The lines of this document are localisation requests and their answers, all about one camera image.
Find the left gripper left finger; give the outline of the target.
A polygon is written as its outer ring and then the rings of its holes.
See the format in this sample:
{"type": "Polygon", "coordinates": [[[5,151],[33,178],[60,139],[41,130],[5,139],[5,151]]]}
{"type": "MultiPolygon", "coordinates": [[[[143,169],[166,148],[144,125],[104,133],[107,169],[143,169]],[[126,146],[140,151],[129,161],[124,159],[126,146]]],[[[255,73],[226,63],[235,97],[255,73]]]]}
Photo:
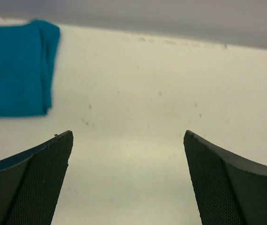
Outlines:
{"type": "Polygon", "coordinates": [[[73,140],[65,131],[0,160],[0,225],[51,224],[73,140]]]}

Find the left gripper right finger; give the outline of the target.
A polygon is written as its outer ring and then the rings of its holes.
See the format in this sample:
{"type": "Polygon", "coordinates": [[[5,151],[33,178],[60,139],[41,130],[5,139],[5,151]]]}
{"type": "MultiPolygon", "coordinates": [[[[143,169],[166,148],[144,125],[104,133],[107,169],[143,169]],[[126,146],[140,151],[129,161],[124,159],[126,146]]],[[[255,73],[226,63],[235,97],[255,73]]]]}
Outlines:
{"type": "Polygon", "coordinates": [[[204,225],[267,225],[267,166],[187,130],[189,173],[204,225]]]}

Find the blue t shirt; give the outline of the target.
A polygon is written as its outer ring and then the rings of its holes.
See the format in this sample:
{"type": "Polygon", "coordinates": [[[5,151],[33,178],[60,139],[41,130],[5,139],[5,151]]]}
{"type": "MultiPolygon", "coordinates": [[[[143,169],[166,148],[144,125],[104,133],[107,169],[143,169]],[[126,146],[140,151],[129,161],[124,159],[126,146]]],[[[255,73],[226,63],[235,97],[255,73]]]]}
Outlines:
{"type": "Polygon", "coordinates": [[[47,114],[60,33],[43,20],[0,26],[0,117],[47,114]]]}

